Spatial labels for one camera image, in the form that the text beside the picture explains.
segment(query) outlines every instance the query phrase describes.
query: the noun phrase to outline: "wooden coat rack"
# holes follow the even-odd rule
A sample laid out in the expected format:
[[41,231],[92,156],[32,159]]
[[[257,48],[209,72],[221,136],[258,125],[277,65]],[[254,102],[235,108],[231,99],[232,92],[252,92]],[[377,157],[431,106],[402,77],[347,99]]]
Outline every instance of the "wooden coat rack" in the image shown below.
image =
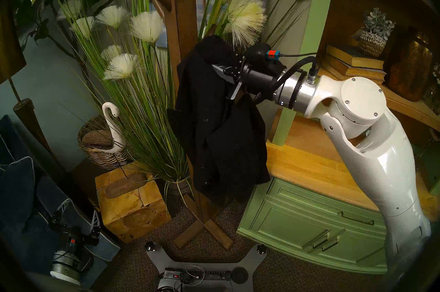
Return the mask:
[[[177,65],[197,43],[196,2],[195,0],[153,0],[153,4],[165,22],[175,91],[177,92],[179,87]],[[188,164],[193,183],[192,166],[189,161]],[[188,195],[184,196],[184,200],[188,209],[196,217],[196,221],[180,234],[174,243],[182,248],[206,228],[225,249],[230,249],[233,241],[212,220],[222,209],[194,189],[194,183],[192,185],[195,201]]]

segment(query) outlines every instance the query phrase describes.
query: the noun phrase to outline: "amber glass vase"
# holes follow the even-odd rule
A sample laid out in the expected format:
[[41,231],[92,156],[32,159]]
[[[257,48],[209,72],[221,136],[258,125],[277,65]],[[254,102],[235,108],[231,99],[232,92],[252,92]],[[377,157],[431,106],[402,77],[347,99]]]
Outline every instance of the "amber glass vase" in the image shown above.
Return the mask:
[[432,52],[428,37],[414,27],[398,36],[387,59],[389,75],[386,85],[411,101],[423,96],[432,71]]

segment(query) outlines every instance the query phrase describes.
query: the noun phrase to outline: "carpet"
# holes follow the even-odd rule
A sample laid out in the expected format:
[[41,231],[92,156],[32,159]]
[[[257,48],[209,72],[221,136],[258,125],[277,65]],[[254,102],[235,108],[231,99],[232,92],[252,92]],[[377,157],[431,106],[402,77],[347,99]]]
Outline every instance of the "carpet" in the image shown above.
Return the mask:
[[[180,199],[176,198],[169,205],[172,221],[129,244],[122,244],[121,251],[92,286],[93,291],[153,292],[158,271],[144,249],[147,241],[159,242],[173,260],[186,262],[238,262],[255,245],[236,233],[246,203],[233,201],[215,218],[217,225],[234,241],[229,251],[206,230],[183,249],[178,249],[174,239],[195,218]],[[271,248],[253,276],[255,292],[375,291],[381,278],[322,267]]]

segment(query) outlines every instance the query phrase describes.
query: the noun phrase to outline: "woven basket planter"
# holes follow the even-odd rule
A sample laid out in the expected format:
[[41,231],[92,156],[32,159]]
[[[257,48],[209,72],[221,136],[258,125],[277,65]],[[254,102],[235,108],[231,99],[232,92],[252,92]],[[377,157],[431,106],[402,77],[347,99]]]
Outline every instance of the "woven basket planter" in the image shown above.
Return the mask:
[[191,194],[191,187],[189,179],[184,179],[179,182],[168,183],[168,194],[184,196],[185,194]]
[[368,31],[363,31],[360,35],[359,47],[366,55],[379,57],[384,50],[385,44],[386,40]]
[[90,148],[82,143],[82,138],[86,133],[90,131],[96,131],[100,129],[109,129],[105,118],[102,115],[98,115],[90,119],[78,132],[78,144],[81,150],[86,154],[87,158],[107,170],[114,170],[120,166],[126,165],[132,162],[127,148],[121,152],[107,153],[97,148]]

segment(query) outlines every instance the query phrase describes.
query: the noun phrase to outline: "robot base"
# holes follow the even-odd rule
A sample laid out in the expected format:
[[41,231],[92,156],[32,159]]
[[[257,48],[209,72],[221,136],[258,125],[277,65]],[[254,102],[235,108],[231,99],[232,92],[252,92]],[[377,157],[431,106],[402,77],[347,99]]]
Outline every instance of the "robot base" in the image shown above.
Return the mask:
[[159,271],[156,292],[253,292],[252,275],[267,255],[266,246],[255,245],[237,263],[195,263],[171,260],[157,242],[145,249]]

